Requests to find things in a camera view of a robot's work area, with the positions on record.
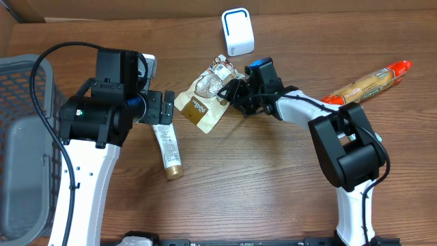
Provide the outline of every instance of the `snack bag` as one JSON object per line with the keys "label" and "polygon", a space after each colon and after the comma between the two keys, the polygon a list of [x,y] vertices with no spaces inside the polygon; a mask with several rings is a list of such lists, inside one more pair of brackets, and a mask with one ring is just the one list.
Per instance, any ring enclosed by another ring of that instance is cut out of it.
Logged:
{"label": "snack bag", "polygon": [[209,133],[229,106],[216,96],[217,92],[232,79],[243,78],[244,74],[237,72],[224,55],[219,55],[186,92],[178,95],[175,106],[204,133]]}

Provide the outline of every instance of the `gray plastic basket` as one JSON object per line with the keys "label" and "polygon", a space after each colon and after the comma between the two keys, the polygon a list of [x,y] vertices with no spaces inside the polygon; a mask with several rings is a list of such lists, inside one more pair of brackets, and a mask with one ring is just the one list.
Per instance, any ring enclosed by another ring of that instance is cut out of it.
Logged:
{"label": "gray plastic basket", "polygon": [[[0,246],[29,244],[49,235],[61,179],[60,151],[29,95],[29,75],[37,55],[0,59]],[[36,95],[52,127],[65,97],[44,60],[36,76]]]}

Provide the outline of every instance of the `black cable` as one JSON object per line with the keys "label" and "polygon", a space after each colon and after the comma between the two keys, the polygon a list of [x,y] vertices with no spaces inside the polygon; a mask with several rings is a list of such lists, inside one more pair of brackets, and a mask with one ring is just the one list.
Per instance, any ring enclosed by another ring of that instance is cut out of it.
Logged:
{"label": "black cable", "polygon": [[363,219],[364,238],[365,238],[365,241],[366,241],[366,245],[367,246],[371,246],[370,242],[369,242],[369,237],[367,236],[367,226],[366,226],[366,199],[368,198],[367,194],[369,193],[369,191],[372,188],[374,188],[376,185],[378,185],[382,181],[384,181],[384,179],[389,175],[391,162],[390,162],[390,157],[389,157],[389,154],[388,154],[387,150],[384,148],[382,143],[379,142],[378,139],[376,139],[376,137],[373,134],[371,134],[366,128],[362,127],[361,125],[357,124],[356,122],[351,121],[350,119],[349,119],[349,122],[351,122],[356,127],[360,128],[362,131],[364,131],[366,134],[368,134],[369,137],[371,137],[373,139],[373,142],[375,142],[376,145],[379,147],[379,149],[384,153],[384,157],[385,157],[385,160],[386,160],[386,168],[385,168],[384,174],[377,181],[375,181],[374,183],[369,185],[364,190],[364,192],[363,192],[363,204],[362,204],[362,207],[363,207],[363,214],[362,214],[362,216],[363,216],[363,218],[362,219]]}
{"label": "black cable", "polygon": [[51,125],[48,123],[46,117],[44,116],[43,111],[41,110],[40,104],[38,103],[38,100],[36,98],[36,95],[35,95],[35,76],[36,76],[36,72],[37,72],[38,67],[40,66],[42,60],[48,54],[52,53],[53,51],[55,51],[61,47],[73,46],[73,45],[88,46],[88,47],[92,47],[95,49],[102,49],[101,46],[86,43],[86,42],[64,42],[61,44],[57,44],[57,45],[49,48],[48,50],[46,50],[45,52],[43,52],[43,54],[41,54],[39,56],[39,58],[35,61],[35,64],[33,65],[33,68],[32,68],[32,71],[31,71],[31,74],[29,77],[29,91],[30,91],[30,97],[32,99],[33,106],[35,107],[35,110],[36,110],[36,113],[38,114],[38,116],[40,116],[42,123],[47,128],[48,133],[50,133],[50,135],[52,136],[53,141],[56,143],[56,145],[61,150],[61,153],[64,156],[64,159],[66,160],[66,165],[67,165],[68,172],[70,175],[70,203],[68,206],[66,230],[64,233],[64,239],[62,241],[63,246],[67,245],[68,237],[70,235],[70,228],[71,228],[71,223],[72,223],[72,219],[73,219],[73,211],[74,211],[74,190],[76,189],[76,181],[74,180],[74,170],[73,170],[73,165],[71,163],[70,157],[68,156],[68,153],[67,153],[66,149],[64,148],[64,145],[61,143],[59,138],[56,136],[55,131],[53,130]]}
{"label": "black cable", "polygon": [[[325,107],[323,104],[319,104],[317,102],[315,102],[314,100],[311,100],[310,98],[305,98],[302,96],[292,96],[292,95],[285,95],[285,94],[253,94],[253,95],[249,95],[246,98],[243,98],[240,102],[237,102],[237,105],[243,103],[245,100],[248,99],[252,99],[253,97],[262,97],[262,96],[276,96],[276,97],[284,97],[284,98],[290,98],[290,99],[296,99],[296,100],[303,100],[311,105],[314,105],[316,107],[318,107],[319,109],[326,111],[326,112],[330,112],[330,113],[338,113],[338,111],[335,111],[333,109],[329,109],[327,107]],[[389,175],[390,173],[390,157],[389,154],[387,152],[387,150],[384,148],[384,146],[382,145],[382,143],[373,135],[371,134],[366,128],[364,128],[363,126],[361,126],[360,124],[358,124],[357,122],[355,122],[352,119],[348,119],[346,118],[346,120],[354,125],[355,127],[361,129],[362,131],[364,131],[367,135],[369,135],[369,137],[371,137],[373,139],[373,142],[376,143],[376,145],[378,146],[378,148],[382,151],[382,153],[384,154],[384,157],[386,159],[386,169],[384,174],[381,176],[381,178],[377,179],[377,181],[373,182],[371,185],[369,185],[363,193],[363,203],[362,203],[362,219],[363,219],[363,231],[364,231],[364,237],[365,237],[365,242],[367,246],[371,246],[370,242],[369,242],[369,237],[367,236],[367,226],[366,226],[366,199],[367,199],[367,194],[369,193],[369,191],[374,188],[376,185],[380,184],[382,181],[384,181],[384,179]]]}

